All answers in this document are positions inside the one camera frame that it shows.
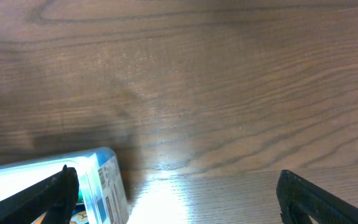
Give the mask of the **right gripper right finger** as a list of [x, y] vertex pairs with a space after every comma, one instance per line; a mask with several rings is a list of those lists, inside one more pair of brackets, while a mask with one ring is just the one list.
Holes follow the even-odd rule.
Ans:
[[290, 170], [282, 170], [276, 187], [284, 224], [358, 224], [358, 208]]

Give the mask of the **clear plastic container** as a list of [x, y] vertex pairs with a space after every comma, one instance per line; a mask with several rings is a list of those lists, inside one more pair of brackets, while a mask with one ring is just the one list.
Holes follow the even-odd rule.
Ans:
[[130, 215], [116, 153], [100, 147], [0, 166], [0, 202], [73, 167], [79, 196], [69, 223], [127, 223]]

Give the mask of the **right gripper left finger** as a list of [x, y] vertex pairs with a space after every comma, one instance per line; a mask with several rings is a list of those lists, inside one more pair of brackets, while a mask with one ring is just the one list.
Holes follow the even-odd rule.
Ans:
[[60, 172], [0, 202], [0, 224], [26, 224], [43, 216], [42, 223], [67, 224], [79, 196], [76, 169]]

